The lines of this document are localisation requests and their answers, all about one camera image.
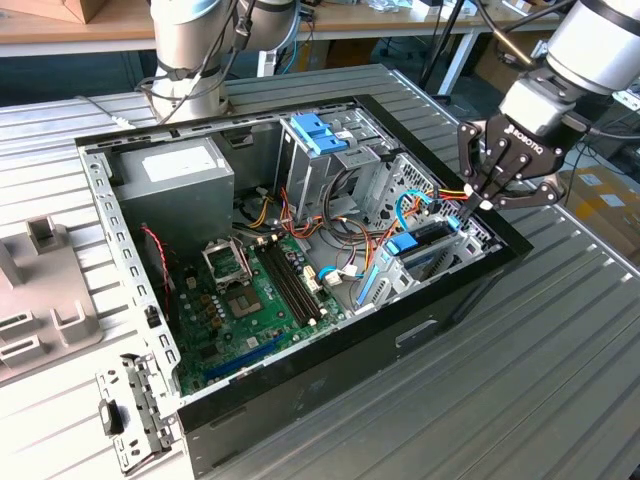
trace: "yellow wire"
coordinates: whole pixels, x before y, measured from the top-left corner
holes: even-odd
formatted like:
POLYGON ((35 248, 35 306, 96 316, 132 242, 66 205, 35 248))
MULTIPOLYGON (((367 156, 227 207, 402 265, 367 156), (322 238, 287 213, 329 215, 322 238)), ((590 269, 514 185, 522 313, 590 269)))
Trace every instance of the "yellow wire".
POLYGON ((262 205, 262 211, 260 212, 260 216, 258 217, 258 219, 253 222, 250 223, 248 226, 249 228, 258 228, 260 225, 262 225, 264 223, 264 221, 267 219, 267 205, 269 203, 269 199, 265 197, 264 199, 264 204, 262 205))

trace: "slotted aluminum table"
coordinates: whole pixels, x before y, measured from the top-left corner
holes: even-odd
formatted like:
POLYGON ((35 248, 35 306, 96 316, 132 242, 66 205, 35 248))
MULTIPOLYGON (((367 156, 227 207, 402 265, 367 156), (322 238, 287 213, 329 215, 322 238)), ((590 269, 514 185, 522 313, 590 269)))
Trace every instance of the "slotted aluminum table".
MULTIPOLYGON (((382 66, 228 84, 240 112, 372 94, 452 168, 455 120, 382 66)), ((138 126, 137 94, 100 103, 138 126)), ((94 372, 142 346, 72 144, 113 130, 78 100, 0 109, 0 236, 51 214, 104 340, 0 388, 2 478, 112 479, 94 372)), ((215 479, 625 479, 640 462, 640 282, 561 208, 506 213, 535 250, 459 327, 222 465, 215 479)), ((180 448, 137 478, 190 478, 180 448)))

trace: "cardboard box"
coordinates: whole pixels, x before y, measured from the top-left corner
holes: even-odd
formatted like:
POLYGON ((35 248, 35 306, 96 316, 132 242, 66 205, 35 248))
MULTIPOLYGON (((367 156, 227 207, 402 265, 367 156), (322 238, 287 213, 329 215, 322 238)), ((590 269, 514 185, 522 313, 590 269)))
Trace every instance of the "cardboard box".
MULTIPOLYGON (((571 172, 561 172, 568 189, 571 172)), ((567 207, 591 231, 640 266, 640 195, 604 167, 576 170, 567 207)))
POLYGON ((0 0, 0 8, 67 22, 89 23, 105 2, 106 0, 0 0))

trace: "motherboard chip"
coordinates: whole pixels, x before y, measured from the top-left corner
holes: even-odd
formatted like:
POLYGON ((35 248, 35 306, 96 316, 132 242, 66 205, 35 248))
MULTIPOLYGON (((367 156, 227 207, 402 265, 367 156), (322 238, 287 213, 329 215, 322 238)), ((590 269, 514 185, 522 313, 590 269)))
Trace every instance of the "motherboard chip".
POLYGON ((258 294, 251 285, 234 288, 225 295, 225 300, 231 307, 231 312, 236 318, 243 318, 250 313, 262 310, 262 303, 258 294))
POLYGON ((214 344, 207 345, 200 349, 200 356, 203 360, 215 357, 218 354, 218 348, 214 344))

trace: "metal bracket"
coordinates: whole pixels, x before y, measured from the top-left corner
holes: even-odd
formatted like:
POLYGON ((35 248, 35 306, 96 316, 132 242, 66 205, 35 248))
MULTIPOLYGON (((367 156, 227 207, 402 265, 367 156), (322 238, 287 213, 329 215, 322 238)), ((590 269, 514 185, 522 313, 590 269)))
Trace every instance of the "metal bracket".
POLYGON ((120 365, 100 371, 100 419, 113 437, 120 470, 131 475, 171 450, 174 416, 160 418, 156 398, 166 395, 154 357, 123 355, 120 365))

